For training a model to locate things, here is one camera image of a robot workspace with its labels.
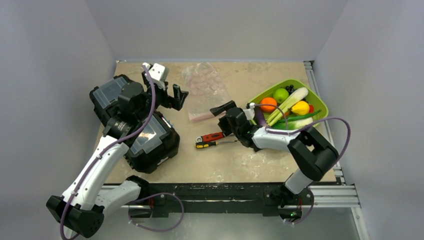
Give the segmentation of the clear zip top bag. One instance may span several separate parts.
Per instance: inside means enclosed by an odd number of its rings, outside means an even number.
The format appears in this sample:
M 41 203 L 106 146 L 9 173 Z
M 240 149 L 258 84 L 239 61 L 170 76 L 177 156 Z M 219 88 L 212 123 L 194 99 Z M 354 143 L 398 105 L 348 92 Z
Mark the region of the clear zip top bag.
M 220 74 L 208 62 L 190 65 L 181 74 L 184 88 L 189 92 L 184 108 L 192 122 L 213 118 L 210 109 L 232 99 Z

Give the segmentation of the orange tangerine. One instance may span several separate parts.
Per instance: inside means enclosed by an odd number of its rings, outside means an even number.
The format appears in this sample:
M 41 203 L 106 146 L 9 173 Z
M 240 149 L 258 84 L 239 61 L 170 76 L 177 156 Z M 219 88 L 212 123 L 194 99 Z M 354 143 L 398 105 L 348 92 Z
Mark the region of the orange tangerine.
M 278 105 L 277 101 L 272 97 L 265 97 L 260 101 L 260 108 L 263 113 L 270 114 L 274 110 L 276 110 L 276 106 Z

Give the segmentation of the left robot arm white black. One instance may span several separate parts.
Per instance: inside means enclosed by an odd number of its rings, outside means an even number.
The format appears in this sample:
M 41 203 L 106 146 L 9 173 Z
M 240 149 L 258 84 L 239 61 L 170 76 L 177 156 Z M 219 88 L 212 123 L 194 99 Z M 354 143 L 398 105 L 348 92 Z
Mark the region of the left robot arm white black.
M 153 207 L 166 199 L 168 193 L 154 192 L 135 175 L 107 193 L 100 191 L 122 158 L 137 171 L 151 173 L 177 154 L 180 137 L 157 111 L 159 106 L 177 111 L 183 107 L 189 93 L 177 84 L 172 88 L 173 95 L 169 95 L 164 74 L 146 70 L 143 83 L 121 74 L 89 93 L 104 130 L 80 174 L 61 195 L 51 196 L 46 203 L 60 225 L 62 239 L 92 237 L 105 218 L 125 204 Z

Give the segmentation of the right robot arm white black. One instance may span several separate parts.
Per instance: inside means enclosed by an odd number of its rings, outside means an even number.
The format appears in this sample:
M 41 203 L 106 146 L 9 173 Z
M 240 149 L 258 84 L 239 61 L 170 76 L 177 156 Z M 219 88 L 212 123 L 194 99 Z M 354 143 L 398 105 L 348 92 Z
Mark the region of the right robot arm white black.
M 213 107 L 210 112 L 216 117 L 221 113 L 218 126 L 226 135 L 233 134 L 237 140 L 254 151 L 272 149 L 289 152 L 297 164 L 297 170 L 283 183 L 280 189 L 282 200 L 288 204 L 300 198 L 301 192 L 313 182 L 319 182 L 337 163 L 340 153 L 316 130 L 313 123 L 296 130 L 276 130 L 263 123 L 253 124 L 260 104 L 251 102 L 245 109 L 234 101 Z

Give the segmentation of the bok choy green white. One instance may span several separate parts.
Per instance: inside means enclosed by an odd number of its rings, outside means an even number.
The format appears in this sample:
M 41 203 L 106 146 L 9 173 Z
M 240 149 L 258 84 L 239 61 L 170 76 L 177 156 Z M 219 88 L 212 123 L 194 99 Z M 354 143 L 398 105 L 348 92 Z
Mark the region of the bok choy green white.
M 284 119 L 279 120 L 271 128 L 276 130 L 297 130 L 302 127 L 311 124 L 313 122 L 312 117 L 297 119 L 297 120 L 287 120 L 287 124 Z

